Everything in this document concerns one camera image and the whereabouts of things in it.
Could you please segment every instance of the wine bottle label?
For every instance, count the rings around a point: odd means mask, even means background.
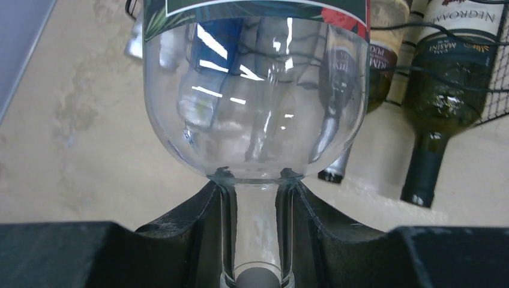
[[[488,66],[497,47],[483,43],[497,41],[505,9],[503,4],[431,0],[424,16],[425,22],[440,25],[458,37],[480,44],[468,44],[425,27],[419,35],[412,63],[447,58]]]
[[[375,69],[394,67],[397,64],[398,56],[389,47],[377,41],[371,41],[369,46],[369,66]],[[394,70],[381,71],[382,75],[392,80]]]
[[[371,7],[372,25],[377,27],[389,27],[406,23],[410,13],[409,3],[411,2],[404,0],[373,1]],[[373,31],[371,33],[371,68],[396,66],[404,33],[403,29]],[[383,71],[382,74],[391,80],[394,71]]]
[[[369,1],[145,0],[143,37],[197,22],[243,17],[293,17],[345,28],[369,40]]]
[[[410,8],[409,23],[419,23],[423,21],[424,12],[429,0],[414,0]],[[405,29],[405,36],[403,37],[403,44],[415,47],[419,38],[421,29],[419,27],[408,27]]]

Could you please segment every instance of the black plastic holder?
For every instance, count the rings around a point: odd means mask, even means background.
[[[220,193],[209,182],[135,232],[112,222],[0,225],[0,287],[219,288]],[[382,233],[301,182],[278,193],[294,195],[297,288],[509,286],[509,229]]]

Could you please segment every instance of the beige countertop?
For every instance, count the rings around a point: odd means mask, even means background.
[[[58,1],[0,126],[0,222],[113,220],[134,229],[207,180],[173,159],[145,112],[142,67],[124,56],[125,0]],[[398,201],[413,135],[398,108],[366,117],[341,186],[304,180],[366,225],[509,226],[509,119],[447,149],[435,204]]]

